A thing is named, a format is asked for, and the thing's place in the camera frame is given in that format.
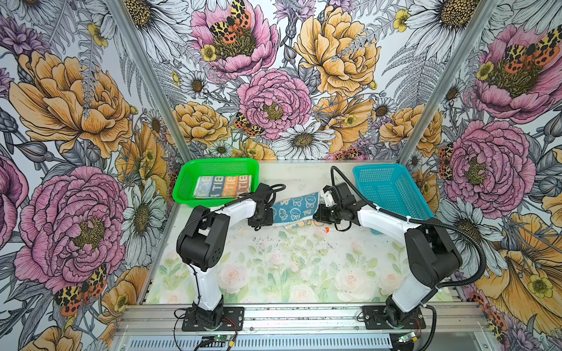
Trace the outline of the blue white patterned towel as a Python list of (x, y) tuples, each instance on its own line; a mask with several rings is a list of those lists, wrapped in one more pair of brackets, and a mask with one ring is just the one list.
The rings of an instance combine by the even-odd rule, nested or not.
[(320, 203), (320, 193), (291, 197), (272, 206), (273, 226), (286, 226), (313, 218)]

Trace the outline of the cream orange patterned towel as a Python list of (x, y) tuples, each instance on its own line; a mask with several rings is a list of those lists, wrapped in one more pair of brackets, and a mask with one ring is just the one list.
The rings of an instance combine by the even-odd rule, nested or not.
[(229, 199), (251, 191), (251, 175), (202, 176), (193, 193), (196, 199)]

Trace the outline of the teal plastic basket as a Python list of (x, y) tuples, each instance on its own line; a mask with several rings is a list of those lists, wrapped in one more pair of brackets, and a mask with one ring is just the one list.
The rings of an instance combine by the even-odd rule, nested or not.
[(401, 242), (407, 235), (430, 232), (413, 223), (414, 219), (429, 220), (434, 215), (405, 166), (360, 165), (353, 174), (358, 191), (375, 205), (359, 201), (354, 224)]

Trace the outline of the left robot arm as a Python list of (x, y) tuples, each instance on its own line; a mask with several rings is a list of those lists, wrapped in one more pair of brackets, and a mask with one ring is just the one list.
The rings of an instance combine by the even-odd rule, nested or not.
[(260, 183), (254, 192), (242, 194), (216, 209), (196, 206), (177, 238), (177, 254), (193, 271), (196, 296), (182, 318), (181, 329), (196, 331), (238, 331), (244, 308), (225, 308), (225, 298), (218, 283), (217, 264), (225, 250), (229, 229), (240, 222), (258, 231), (273, 225), (277, 193), (284, 184)]

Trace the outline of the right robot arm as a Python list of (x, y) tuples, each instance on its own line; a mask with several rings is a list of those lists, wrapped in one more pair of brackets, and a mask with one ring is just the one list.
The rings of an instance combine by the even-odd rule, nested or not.
[(462, 263), (445, 224), (436, 218), (412, 219), (364, 198), (357, 200), (346, 183), (325, 186), (321, 197), (322, 203), (313, 216), (315, 221), (334, 226), (348, 222), (376, 230), (405, 247), (409, 275), (389, 295), (383, 310), (386, 323), (393, 328), (403, 326)]

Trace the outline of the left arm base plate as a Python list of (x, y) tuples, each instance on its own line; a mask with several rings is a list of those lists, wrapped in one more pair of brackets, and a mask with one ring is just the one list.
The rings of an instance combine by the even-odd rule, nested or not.
[(241, 331), (244, 325), (244, 307), (218, 307), (206, 311), (199, 307), (189, 311), (181, 325), (183, 332)]

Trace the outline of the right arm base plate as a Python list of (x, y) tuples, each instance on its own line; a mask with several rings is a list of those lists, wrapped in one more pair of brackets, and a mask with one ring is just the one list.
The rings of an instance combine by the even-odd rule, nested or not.
[(367, 330), (425, 329), (421, 309), (402, 312), (392, 306), (366, 305), (361, 307), (361, 318)]

